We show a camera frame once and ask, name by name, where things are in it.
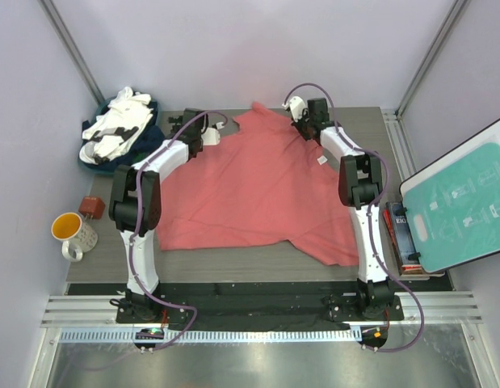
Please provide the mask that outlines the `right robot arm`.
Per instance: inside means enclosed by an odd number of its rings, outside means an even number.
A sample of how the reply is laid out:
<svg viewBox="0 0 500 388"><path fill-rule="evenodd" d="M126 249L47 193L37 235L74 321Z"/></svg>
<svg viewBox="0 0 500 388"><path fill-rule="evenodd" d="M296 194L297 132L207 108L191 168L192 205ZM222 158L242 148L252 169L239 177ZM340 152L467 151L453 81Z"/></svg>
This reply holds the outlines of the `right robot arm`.
<svg viewBox="0 0 500 388"><path fill-rule="evenodd" d="M338 195L349 209L357 243L359 269L355 307L361 317L379 320L393 304L394 292L380 236L380 194L383 192L380 159L352 141L343 127L330 119L327 100L293 96L283 103L292 126L306 140L314 140L339 160Z"/></svg>

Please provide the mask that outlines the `pink t-shirt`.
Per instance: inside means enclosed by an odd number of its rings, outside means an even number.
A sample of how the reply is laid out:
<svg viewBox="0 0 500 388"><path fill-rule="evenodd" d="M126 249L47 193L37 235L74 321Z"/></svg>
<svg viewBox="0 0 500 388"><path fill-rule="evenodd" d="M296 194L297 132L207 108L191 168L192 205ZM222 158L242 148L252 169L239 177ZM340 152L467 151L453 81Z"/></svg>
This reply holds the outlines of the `pink t-shirt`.
<svg viewBox="0 0 500 388"><path fill-rule="evenodd" d="M204 148L162 182L160 249L286 241L325 265L356 265L350 213L322 148L260 103L235 122L235 134Z"/></svg>

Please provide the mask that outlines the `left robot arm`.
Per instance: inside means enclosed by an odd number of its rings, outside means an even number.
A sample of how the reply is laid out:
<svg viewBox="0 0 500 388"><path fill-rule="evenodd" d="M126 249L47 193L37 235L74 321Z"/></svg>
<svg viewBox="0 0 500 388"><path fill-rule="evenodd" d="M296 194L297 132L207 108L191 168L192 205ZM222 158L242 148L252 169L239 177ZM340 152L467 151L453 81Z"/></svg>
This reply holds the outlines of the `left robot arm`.
<svg viewBox="0 0 500 388"><path fill-rule="evenodd" d="M161 182L203 150L208 113L188 108L169 123L170 138L141 161L117 167L113 175L108 214L120 232L128 264L125 296L110 300L118 323L152 323L165 309L154 258Z"/></svg>

